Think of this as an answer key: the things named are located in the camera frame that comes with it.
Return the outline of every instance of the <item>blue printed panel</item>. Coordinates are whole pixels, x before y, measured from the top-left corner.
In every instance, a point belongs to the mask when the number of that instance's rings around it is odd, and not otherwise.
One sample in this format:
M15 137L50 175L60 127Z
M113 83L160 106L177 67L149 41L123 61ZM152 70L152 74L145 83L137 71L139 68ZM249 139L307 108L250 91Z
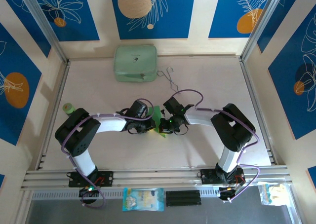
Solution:
M249 37L267 0L218 0L209 38Z
M309 172L311 179L314 183L314 186L316 188L316 166L308 168L308 172Z
M296 0L280 0L257 44L263 52Z
M295 138L316 129L316 5L269 72Z
M0 174L0 189L4 180L4 175Z
M41 72L0 24L0 139L16 145Z
M37 0L60 41L99 40L87 0ZM43 35L22 0L7 0L47 56Z
M36 21L30 14L28 8L25 6L22 0L6 0L11 6L12 10L18 16L24 27L32 36L36 44L39 46L43 54L48 57L51 46L48 40L44 36L43 32L37 25Z
M120 39L188 38L194 0L112 0Z

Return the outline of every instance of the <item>green object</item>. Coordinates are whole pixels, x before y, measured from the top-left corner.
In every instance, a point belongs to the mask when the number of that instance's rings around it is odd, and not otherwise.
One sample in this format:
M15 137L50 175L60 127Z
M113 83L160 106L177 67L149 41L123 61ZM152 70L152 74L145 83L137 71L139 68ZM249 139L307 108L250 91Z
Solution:
M74 108L74 106L71 103L66 103L65 105L63 105L63 111L67 114L67 115L71 115L76 109Z
M157 50L153 45L121 45L114 57L114 73L120 82L150 82L157 77Z
M147 115L150 115L153 111L153 108L150 107L148 108L148 114ZM161 116L161 112L160 112L160 107L159 106L155 106L154 107L154 115L153 115L153 120L155 121L155 124L156 124L156 128L154 129L155 132L159 133L159 125L160 125L160 119L162 118Z

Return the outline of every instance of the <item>metal frame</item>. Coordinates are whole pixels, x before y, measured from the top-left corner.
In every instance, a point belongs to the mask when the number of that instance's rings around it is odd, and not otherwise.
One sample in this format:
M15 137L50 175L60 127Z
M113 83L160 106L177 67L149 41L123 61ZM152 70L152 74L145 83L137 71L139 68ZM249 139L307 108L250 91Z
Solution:
M40 148L40 152L39 152L39 155L37 158L37 162L36 162L36 166L35 166L36 170L41 169L41 165L45 161L45 157L46 157L46 153L47 153L47 149L48 149L48 144L49 144L49 141L51 138L51 134L53 131L55 120L56 120L59 104L60 104L60 101L61 101L61 98L63 95L63 91L65 88L65 84L66 84L70 65L71 65L71 62L69 62L65 66L63 74L62 74L62 78L59 82L59 87L58 87L58 91L57 91L57 94L56 94L56 97L54 100L55 103L54 103L54 106L52 109L52 113L51 113L50 118L49 118L49 124L48 124L47 130L46 130L46 133L45 133L45 138L44 138L43 144Z
M243 62L245 62L248 59L250 53L252 52L252 49L257 44L257 41L258 41L262 31L264 30L268 21L270 20L271 15L273 14L279 1L280 0L268 0L267 1L267 4L265 5L264 10L263 10L263 14L260 15L259 20L258 20L257 24L255 25L252 33L250 34L250 37L246 43L246 46L240 55L241 60Z
M259 122L259 127L261 129L261 133L262 133L263 139L265 141L267 149L269 150L269 152L272 155L272 164L278 164L277 159L276 159L276 157L274 155L274 148L273 148L273 146L271 145L271 142L270 142L271 141L271 137L269 135L269 131L267 129L264 117L263 117L263 115L261 113L261 107L260 107L260 104L259 104L259 100L258 100L257 94L256 94L256 92L255 92L255 90L254 90L254 88L252 86L253 82L252 82L252 80L251 80L251 78L249 76L249 72L248 72L246 63L243 62L241 60L241 58L239 59L239 63L240 63L240 67L241 67L241 70L242 70L242 73L243 73L243 76L244 76L244 79L245 79L245 82L246 82L246 85L247 85L247 88L248 88L248 91L249 91L249 95L250 95L253 107L255 109L255 113L256 113L256 116L257 116L257 120Z
M38 24L39 28L43 32L46 39L48 40L49 44L55 49L61 61L63 61L64 64L67 64L68 63L67 56L64 53L55 32L53 31L51 25L49 24L48 19L45 17L37 0L22 0L22 1L25 3L26 7L29 9L34 20Z
M219 197L218 187L198 187L198 188L165 188L167 191L199 190L201 198ZM124 188L103 189L102 192L106 199L122 199ZM102 199L100 195L92 195L85 199ZM37 190L33 194L32 200L80 200L78 190Z
M65 83L67 80L67 75L69 72L69 59L65 55L58 38L52 27L50 26L47 18L45 17L44 13L42 12L39 4L36 0L23 0L30 10L31 14L33 15L34 19L36 20L37 24L41 28L42 32L48 39L49 43L55 49L61 60L65 63L66 67L63 72L63 76L59 85L59 89L56 95L56 100L54 104L54 108L52 110L52 114L50 116L49 125L46 131L44 142L41 146L40 154L36 164L36 171L28 171L25 175L21 194L20 194L20 205L17 208L16 216L11 220L11 223L14 224L22 224L25 223L27 218L27 213L30 207L30 203L32 199L36 198L43 198L43 199L50 199L56 198L61 199L63 197L63 193L77 193L78 188L69 188L68 187L68 178L66 176L67 172L72 171L44 171L41 170L41 164L45 161L45 156L49 144L49 140L52 135L54 121L57 116L58 107L61 101L62 93L65 87ZM241 54L239 59L240 66L246 81L246 85L257 115L257 119L259 122L260 129L262 131L265 143L268 147L268 152L271 153L272 163L276 163L273 152L273 147L270 143L270 136L268 130L266 128L266 124L264 118L261 114L260 104L258 102L255 90L253 89L252 81L249 76L247 66L245 65L245 61L249 57L253 47L256 45L256 42L262 33L263 29L265 28L268 20L270 19L275 7L277 6L279 0L268 0L266 7L264 9L264 14L261 14L258 24L255 26L250 38ZM205 190L216 190L218 186L222 185L202 185L201 180L198 177L198 172L200 169L204 167L191 167L191 168L179 168L179 169L148 169L148 170L114 170L114 180L113 180L113 187L104 187L102 191L109 192L109 193L118 193L120 194L120 190L122 187L163 187L167 190L174 190L174 189L199 189L201 192L205 192ZM262 166L260 167L261 173L253 185L257 185L258 181L263 182L286 182L290 186L290 196L291 196L291 210L289 212L296 212L301 213L300 210L297 211L298 206L296 203L296 194L292 187L292 180L289 175L286 166ZM245 178L246 180L251 180L255 174L256 169L253 168L244 168ZM300 217L303 216L293 216L292 221L293 223L302 223Z
M112 187L223 187L220 185L202 185L198 173L201 169L210 167L193 167L180 169L144 169L144 170L112 170L113 183ZM280 179L291 184L292 180L286 166L260 166L261 172L255 180L254 185L259 181L277 182ZM257 169L243 168L245 179L250 181L257 174ZM66 176L67 171L56 170L39 170L28 171L22 183L21 190L57 190L57 189L74 189L69 188L69 178Z

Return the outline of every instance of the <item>orange circle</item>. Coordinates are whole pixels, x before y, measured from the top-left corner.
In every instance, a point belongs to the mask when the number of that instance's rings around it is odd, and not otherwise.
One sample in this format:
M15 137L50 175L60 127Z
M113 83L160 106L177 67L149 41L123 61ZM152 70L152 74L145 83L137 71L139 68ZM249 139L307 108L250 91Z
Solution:
M151 0L118 0L118 8L127 18L141 18L152 9Z
M304 92L304 83L301 81L298 81L294 84L294 92L297 95L302 95Z
M249 13L244 14L238 20L237 31L243 34L251 33L260 17L261 12L262 9L257 8Z
M67 24L65 19L63 19L63 18L55 18L54 23L60 28L63 28Z
M5 85L8 86L4 91L6 100L15 108L25 107L30 93L27 79L21 73L10 73L5 79Z

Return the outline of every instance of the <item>metal bracket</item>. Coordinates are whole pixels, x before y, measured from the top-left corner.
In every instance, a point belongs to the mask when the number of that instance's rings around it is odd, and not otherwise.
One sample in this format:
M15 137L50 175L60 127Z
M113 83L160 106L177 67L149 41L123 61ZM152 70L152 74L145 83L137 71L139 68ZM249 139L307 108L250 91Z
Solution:
M90 184L76 171L67 173L69 177L68 187L86 187ZM112 187L113 171L98 171L95 184L99 187Z
M237 168L236 172L233 174L233 178L227 182L227 184L236 184L235 176L244 177L243 169ZM216 174L216 169L202 169L200 171L200 178L202 185L221 185L223 181L218 178Z

